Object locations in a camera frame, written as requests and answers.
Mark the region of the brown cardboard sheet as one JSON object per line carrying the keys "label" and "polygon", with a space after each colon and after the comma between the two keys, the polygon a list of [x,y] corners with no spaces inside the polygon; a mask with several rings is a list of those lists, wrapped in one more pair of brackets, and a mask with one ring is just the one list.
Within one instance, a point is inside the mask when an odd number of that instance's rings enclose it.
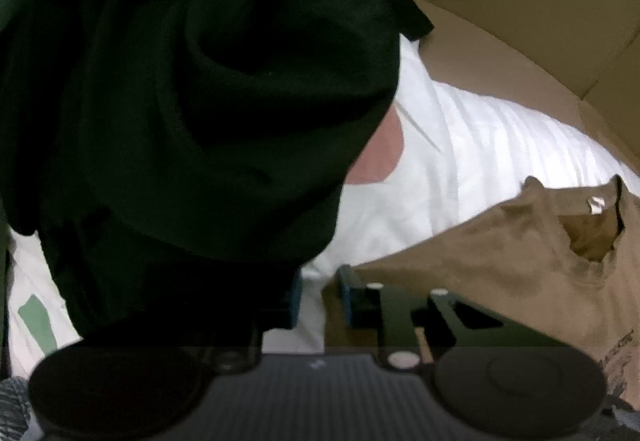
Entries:
{"label": "brown cardboard sheet", "polygon": [[569,124],[639,162],[639,0],[415,0],[431,76]]}

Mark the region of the white bear print duvet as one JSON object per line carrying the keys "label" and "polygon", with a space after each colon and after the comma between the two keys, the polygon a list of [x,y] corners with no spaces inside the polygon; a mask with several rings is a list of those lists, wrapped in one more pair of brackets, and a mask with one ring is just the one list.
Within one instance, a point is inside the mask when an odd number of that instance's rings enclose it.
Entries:
{"label": "white bear print duvet", "polygon": [[370,261],[429,239],[521,192],[529,176],[550,188],[592,187],[639,178],[582,132],[547,115],[433,80],[414,44],[401,49],[395,110],[404,138],[383,181],[345,188],[337,230],[306,265],[297,326],[271,331],[269,353],[313,354],[324,347],[320,286],[344,262]]}

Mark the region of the black garment left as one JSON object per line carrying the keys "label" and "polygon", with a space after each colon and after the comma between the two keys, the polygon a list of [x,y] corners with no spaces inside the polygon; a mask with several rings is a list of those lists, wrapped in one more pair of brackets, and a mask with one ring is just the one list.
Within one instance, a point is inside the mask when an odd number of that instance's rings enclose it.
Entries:
{"label": "black garment left", "polygon": [[79,334],[29,380],[37,413],[158,427],[252,366],[432,30],[413,0],[22,0],[1,199]]}

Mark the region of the blue jeans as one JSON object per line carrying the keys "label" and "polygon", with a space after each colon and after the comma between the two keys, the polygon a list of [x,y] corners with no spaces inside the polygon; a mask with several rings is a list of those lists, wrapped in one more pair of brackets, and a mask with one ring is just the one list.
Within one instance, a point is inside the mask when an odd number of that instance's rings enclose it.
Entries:
{"label": "blue jeans", "polygon": [[32,416],[27,380],[10,377],[1,381],[1,441],[39,440],[41,431]]}

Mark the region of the brown t-shirt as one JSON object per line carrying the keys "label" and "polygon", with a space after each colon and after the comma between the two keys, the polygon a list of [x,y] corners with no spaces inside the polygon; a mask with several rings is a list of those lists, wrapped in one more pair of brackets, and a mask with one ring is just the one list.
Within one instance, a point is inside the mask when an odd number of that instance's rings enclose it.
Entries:
{"label": "brown t-shirt", "polygon": [[454,293],[585,351],[639,404],[639,197],[603,185],[521,192],[434,237],[349,232],[334,267],[425,296]]}

